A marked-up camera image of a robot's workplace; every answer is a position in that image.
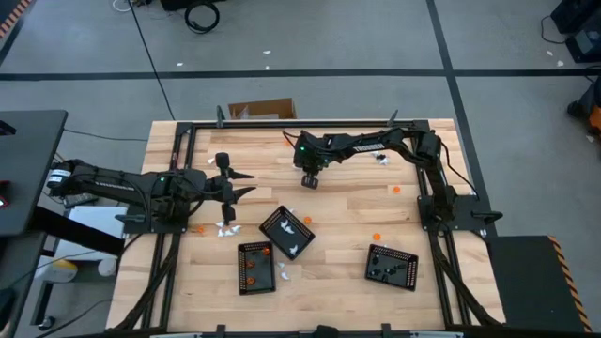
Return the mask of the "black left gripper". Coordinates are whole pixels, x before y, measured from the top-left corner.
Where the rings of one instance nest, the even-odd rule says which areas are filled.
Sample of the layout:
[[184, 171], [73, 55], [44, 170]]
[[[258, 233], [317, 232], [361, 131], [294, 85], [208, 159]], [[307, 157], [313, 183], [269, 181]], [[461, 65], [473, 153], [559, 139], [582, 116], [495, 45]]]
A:
[[192, 216], [206, 200], [218, 201], [222, 203], [223, 223], [230, 224], [235, 219], [235, 211], [232, 208], [234, 203], [248, 192], [255, 190], [255, 187], [245, 187], [233, 190], [231, 179], [254, 178], [254, 176], [242, 174], [230, 169], [229, 155], [224, 152], [217, 153], [214, 157], [220, 174], [207, 178], [205, 173], [196, 169], [186, 169], [185, 177], [191, 185], [192, 193], [190, 202], [196, 205], [188, 211], [188, 216]]

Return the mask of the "black slotted plastic basket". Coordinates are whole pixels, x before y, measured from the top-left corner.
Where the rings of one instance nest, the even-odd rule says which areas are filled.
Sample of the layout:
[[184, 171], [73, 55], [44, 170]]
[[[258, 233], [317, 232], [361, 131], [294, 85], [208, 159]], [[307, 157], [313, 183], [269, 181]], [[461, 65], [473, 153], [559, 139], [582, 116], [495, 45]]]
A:
[[[270, 248], [271, 254], [265, 256], [264, 248]], [[254, 261], [252, 269], [246, 268], [248, 261]], [[239, 294], [249, 296], [270, 293], [276, 290], [273, 248], [269, 241], [242, 243], [238, 245]], [[246, 279], [254, 277], [254, 284], [247, 284]]]
[[[372, 258], [375, 255], [379, 257], [377, 265], [372, 264]], [[417, 283], [418, 265], [419, 256], [416, 254], [371, 244], [367, 254], [364, 278], [372, 282], [414, 291]], [[385, 269], [391, 268], [397, 270], [394, 275], [384, 272]], [[369, 273], [373, 269], [379, 269], [381, 273], [376, 277], [372, 277]]]
[[[281, 222], [288, 221], [295, 234], [288, 234]], [[279, 206], [269, 217], [259, 225], [259, 230], [287, 257], [293, 261], [308, 247], [316, 235], [302, 223], [285, 206]], [[290, 248], [298, 245], [296, 255], [292, 255]]]

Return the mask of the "brown cardboard box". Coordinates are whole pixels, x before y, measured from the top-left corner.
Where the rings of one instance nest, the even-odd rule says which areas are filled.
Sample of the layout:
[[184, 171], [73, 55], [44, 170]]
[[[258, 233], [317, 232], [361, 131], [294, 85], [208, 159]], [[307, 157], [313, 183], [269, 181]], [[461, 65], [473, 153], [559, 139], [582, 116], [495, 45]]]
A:
[[297, 118], [291, 98], [230, 103], [228, 109], [231, 118], [238, 120]]

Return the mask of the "white storage box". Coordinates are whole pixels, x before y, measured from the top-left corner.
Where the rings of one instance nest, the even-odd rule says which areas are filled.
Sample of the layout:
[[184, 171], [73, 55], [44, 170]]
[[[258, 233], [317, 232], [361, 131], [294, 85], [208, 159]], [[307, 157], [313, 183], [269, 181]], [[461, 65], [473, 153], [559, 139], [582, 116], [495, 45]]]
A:
[[[126, 207], [78, 206], [69, 212], [68, 218], [118, 239], [123, 239], [124, 224], [116, 218], [116, 215], [125, 214], [126, 212]], [[75, 261], [101, 261], [107, 258], [116, 258], [115, 255], [93, 251], [63, 239], [58, 241], [54, 256], [56, 258], [66, 256], [67, 259]]]

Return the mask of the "black power adapter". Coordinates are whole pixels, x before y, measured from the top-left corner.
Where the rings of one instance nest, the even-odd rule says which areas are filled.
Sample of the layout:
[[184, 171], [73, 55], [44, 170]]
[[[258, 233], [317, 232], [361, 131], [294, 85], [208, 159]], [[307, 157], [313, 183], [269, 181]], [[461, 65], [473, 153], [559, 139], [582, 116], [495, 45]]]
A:
[[63, 204], [65, 208], [72, 208], [90, 203], [95, 203], [98, 200], [99, 197], [91, 193], [80, 193], [74, 195], [66, 195], [63, 198]]

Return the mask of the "pale yellow round object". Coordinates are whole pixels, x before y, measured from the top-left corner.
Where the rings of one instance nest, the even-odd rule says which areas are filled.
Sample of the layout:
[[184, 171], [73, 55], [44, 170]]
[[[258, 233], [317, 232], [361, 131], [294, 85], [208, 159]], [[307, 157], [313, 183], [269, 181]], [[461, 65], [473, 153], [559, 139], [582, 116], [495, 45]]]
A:
[[62, 284], [72, 281], [78, 272], [78, 267], [69, 260], [60, 259], [42, 264], [38, 267], [35, 278], [40, 281]]

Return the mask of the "black desk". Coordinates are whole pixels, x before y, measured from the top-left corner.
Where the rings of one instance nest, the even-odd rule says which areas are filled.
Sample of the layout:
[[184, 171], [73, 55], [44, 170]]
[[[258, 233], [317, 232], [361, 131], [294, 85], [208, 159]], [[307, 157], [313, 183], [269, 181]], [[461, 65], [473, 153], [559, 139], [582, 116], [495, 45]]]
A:
[[68, 118], [64, 110], [0, 111], [0, 237], [23, 233], [29, 224]]

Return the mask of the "black hazard-striped ramp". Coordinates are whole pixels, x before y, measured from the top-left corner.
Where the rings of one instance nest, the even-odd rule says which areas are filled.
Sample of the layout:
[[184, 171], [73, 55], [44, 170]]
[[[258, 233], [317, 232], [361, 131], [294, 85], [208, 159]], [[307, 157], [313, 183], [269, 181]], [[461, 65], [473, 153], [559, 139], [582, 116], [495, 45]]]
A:
[[556, 238], [494, 237], [487, 249], [508, 327], [593, 331]]
[[0, 0], [0, 40], [19, 22], [36, 0]]

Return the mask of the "person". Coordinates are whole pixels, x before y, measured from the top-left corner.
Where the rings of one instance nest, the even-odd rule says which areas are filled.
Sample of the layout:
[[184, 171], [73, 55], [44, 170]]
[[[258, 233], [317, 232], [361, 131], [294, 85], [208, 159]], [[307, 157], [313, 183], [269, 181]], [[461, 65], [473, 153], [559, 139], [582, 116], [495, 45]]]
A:
[[572, 101], [566, 112], [585, 123], [592, 134], [601, 137], [601, 77], [590, 84], [579, 100]]

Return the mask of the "black equipment case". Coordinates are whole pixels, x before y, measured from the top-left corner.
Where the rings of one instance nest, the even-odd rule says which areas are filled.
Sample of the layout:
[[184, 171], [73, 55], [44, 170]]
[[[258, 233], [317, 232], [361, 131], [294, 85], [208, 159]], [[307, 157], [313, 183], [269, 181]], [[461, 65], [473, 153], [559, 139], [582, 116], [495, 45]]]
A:
[[576, 63], [601, 62], [601, 0], [562, 0], [550, 18]]

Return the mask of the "black aluminium table frame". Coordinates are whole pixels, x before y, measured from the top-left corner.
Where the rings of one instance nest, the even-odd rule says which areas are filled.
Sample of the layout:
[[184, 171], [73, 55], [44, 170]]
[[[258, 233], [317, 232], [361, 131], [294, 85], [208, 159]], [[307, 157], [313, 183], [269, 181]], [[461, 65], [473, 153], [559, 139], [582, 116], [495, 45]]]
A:
[[[376, 330], [390, 324], [396, 330], [440, 329], [443, 317], [428, 236], [420, 223], [419, 183], [415, 166], [398, 154], [388, 165], [371, 154], [335, 163], [319, 174], [316, 190], [301, 186], [302, 172], [293, 165], [286, 133], [335, 133], [333, 121], [270, 121], [257, 127], [250, 121], [226, 128], [200, 130], [184, 141], [182, 155], [192, 156], [196, 169], [214, 175], [208, 159], [229, 155], [232, 167], [254, 178], [255, 187], [236, 207], [239, 232], [218, 237], [221, 207], [206, 202], [191, 218], [180, 242], [168, 328], [171, 331], [296, 331], [327, 325], [339, 330]], [[400, 193], [393, 187], [399, 186]], [[263, 239], [259, 225], [279, 206], [289, 209], [315, 235], [291, 261], [276, 252], [276, 290], [239, 294], [238, 245]], [[204, 233], [196, 228], [203, 226]], [[373, 235], [379, 233], [380, 240]], [[414, 291], [364, 278], [371, 244], [419, 256]], [[278, 263], [285, 263], [280, 269]], [[286, 272], [289, 280], [281, 277]]]

